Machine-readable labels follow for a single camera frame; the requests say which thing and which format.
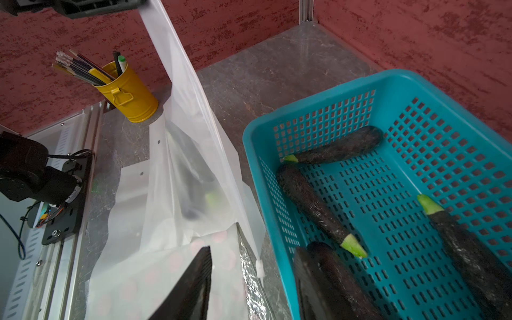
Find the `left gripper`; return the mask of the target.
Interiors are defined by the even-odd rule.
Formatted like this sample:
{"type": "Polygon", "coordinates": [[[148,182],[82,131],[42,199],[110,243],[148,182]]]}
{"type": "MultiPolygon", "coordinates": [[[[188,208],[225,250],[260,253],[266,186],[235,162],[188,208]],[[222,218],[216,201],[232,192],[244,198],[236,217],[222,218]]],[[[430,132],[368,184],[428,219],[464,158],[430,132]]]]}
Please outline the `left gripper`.
{"type": "Polygon", "coordinates": [[[52,8],[70,19],[93,17],[137,9],[145,0],[1,0],[1,11],[12,16],[52,8]]]}

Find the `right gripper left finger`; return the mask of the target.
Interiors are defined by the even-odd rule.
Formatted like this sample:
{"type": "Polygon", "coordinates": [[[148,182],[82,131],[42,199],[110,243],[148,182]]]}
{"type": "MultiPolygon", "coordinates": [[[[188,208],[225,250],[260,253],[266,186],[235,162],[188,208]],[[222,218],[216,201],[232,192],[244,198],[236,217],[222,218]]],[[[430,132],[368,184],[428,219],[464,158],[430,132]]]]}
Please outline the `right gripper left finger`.
{"type": "Polygon", "coordinates": [[[149,319],[206,319],[211,273],[210,246],[202,247],[170,294],[149,319]]]}

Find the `clear zip-top bag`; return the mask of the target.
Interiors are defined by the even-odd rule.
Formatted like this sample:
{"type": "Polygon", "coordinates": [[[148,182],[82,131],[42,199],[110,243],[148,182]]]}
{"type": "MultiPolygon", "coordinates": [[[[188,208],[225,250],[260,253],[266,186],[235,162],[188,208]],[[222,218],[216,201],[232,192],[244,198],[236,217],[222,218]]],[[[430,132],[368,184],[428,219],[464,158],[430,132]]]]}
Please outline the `clear zip-top bag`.
{"type": "Polygon", "coordinates": [[[148,319],[203,247],[213,260],[208,319],[270,319],[248,246],[265,235],[239,156],[161,1],[141,18],[171,80],[157,119],[103,123],[85,226],[98,260],[86,319],[148,319]],[[248,246],[240,231],[249,233],[248,246]]]}

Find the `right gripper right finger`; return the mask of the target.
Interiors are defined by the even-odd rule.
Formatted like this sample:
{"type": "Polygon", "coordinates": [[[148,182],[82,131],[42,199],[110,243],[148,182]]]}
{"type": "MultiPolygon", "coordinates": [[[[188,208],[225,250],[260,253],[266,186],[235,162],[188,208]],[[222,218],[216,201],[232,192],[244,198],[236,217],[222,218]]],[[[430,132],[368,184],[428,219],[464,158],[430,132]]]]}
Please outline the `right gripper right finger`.
{"type": "Polygon", "coordinates": [[[325,276],[306,249],[297,247],[293,258],[300,319],[339,319],[340,312],[325,276]]]}

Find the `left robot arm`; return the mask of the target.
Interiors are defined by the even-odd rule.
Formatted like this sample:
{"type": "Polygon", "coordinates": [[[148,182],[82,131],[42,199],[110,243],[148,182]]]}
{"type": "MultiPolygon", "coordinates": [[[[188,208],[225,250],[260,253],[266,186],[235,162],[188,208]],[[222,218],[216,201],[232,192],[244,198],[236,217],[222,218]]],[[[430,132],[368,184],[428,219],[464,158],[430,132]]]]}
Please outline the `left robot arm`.
{"type": "MultiPolygon", "coordinates": [[[[1,11],[17,16],[51,7],[62,16],[78,19],[137,9],[144,4],[145,1],[2,1],[1,11]]],[[[59,52],[52,66],[96,87],[114,80],[79,53],[59,52]]],[[[36,141],[1,133],[1,193],[17,202],[30,197],[53,204],[69,203],[69,197],[75,198],[73,189],[79,189],[81,182],[48,167],[50,157],[47,148],[36,141]]]]}

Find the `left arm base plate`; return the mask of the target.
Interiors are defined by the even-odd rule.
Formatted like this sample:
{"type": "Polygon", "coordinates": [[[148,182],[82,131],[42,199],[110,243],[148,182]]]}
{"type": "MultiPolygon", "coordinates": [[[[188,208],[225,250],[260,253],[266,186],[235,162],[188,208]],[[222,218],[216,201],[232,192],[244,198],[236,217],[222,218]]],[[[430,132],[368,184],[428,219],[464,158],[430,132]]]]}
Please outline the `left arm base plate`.
{"type": "Polygon", "coordinates": [[[49,167],[51,179],[41,190],[43,200],[28,211],[27,225],[43,231],[41,244],[57,243],[81,227],[93,152],[83,149],[68,155],[60,170],[49,167]]]}

